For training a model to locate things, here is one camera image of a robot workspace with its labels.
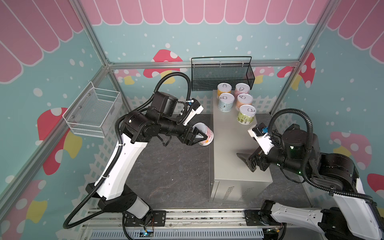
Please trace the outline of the green label can front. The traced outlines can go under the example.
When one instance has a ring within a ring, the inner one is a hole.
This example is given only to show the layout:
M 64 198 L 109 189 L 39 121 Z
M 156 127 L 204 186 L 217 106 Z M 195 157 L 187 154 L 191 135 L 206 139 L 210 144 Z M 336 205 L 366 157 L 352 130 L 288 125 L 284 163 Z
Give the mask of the green label can front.
M 239 108 L 239 113 L 237 117 L 238 123 L 242 125 L 250 125 L 255 119 L 256 112 L 257 110 L 254 106 L 242 105 Z

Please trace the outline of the yellow label can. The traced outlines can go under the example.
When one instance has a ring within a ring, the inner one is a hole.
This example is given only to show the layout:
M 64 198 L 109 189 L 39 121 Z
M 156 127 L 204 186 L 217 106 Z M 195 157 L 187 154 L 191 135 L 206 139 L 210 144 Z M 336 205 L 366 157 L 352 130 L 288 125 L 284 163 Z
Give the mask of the yellow label can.
M 220 83 L 217 86 L 217 98 L 220 97 L 221 94 L 223 93 L 231 93 L 232 91 L 232 86 L 228 83 Z

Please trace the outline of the pink label can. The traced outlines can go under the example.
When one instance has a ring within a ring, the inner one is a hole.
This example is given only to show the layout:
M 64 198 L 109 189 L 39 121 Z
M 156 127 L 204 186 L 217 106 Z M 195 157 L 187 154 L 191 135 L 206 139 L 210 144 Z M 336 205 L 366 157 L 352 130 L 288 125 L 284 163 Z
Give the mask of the pink label can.
M 248 84 L 245 84 L 245 83 L 236 84 L 235 92 L 234 92 L 235 98 L 237 98 L 238 95 L 240 95 L 240 94 L 248 94 L 250 89 L 251 88 Z

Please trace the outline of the orange label can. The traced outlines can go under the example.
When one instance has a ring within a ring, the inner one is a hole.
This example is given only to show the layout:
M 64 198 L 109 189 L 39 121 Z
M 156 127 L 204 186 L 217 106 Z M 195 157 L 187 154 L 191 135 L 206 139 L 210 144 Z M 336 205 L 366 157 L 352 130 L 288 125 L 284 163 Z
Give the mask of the orange label can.
M 242 105 L 252 105 L 253 97 L 249 94 L 239 94 L 237 96 L 236 110 L 239 111 Z

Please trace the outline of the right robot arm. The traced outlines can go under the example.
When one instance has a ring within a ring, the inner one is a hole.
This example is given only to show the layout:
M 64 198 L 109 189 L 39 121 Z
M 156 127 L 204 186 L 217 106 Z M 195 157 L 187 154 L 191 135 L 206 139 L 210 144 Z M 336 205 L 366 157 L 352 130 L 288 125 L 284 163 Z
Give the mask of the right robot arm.
M 283 230 L 293 224 L 329 240 L 383 239 L 384 219 L 373 198 L 365 194 L 354 162 L 342 154 L 321 152 L 313 122 L 305 112 L 280 110 L 268 125 L 254 125 L 248 132 L 259 146 L 252 154 L 240 153 L 238 157 L 252 172 L 275 165 L 281 172 L 294 173 L 303 183 L 326 192 L 336 206 L 304 209 L 266 200 L 260 210 L 247 211 L 247 217 Z

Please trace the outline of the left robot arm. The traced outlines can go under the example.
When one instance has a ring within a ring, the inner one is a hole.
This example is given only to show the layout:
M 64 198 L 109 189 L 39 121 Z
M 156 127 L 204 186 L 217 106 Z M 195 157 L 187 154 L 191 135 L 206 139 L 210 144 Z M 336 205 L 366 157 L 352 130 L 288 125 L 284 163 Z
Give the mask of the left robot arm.
M 182 77 L 187 82 L 184 102 L 160 87 L 171 77 Z M 193 146 L 205 141 L 208 136 L 189 122 L 202 112 L 198 100 L 191 98 L 192 81 L 181 72 L 165 75 L 155 86 L 150 99 L 144 104 L 117 119 L 115 133 L 117 144 L 100 178 L 86 187 L 87 196 L 75 207 L 63 223 L 71 229 L 103 213 L 122 213 L 123 224 L 128 217 L 146 228 L 154 222 L 153 209 L 136 193 L 126 181 L 142 151 L 152 138 L 162 135 L 175 137 L 182 144 Z

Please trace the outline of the white lid can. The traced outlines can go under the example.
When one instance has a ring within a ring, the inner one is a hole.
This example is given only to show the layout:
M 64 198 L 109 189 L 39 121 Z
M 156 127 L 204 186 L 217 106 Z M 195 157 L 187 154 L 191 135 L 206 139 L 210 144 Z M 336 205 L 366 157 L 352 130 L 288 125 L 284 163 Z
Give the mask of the white lid can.
M 234 101 L 234 95 L 230 93 L 222 93 L 219 96 L 218 109 L 224 113 L 230 112 L 232 110 Z

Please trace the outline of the beige label can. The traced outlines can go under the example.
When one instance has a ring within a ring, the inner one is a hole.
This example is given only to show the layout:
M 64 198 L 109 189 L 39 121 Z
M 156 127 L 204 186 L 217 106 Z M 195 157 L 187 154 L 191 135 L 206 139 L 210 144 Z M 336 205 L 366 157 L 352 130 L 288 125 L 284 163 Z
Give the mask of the beige label can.
M 213 131 L 204 123 L 196 123 L 193 128 L 196 128 L 198 129 L 200 132 L 199 134 L 205 134 L 208 136 L 208 144 L 206 146 L 208 146 L 209 144 L 212 143 L 212 141 L 214 140 L 214 133 Z

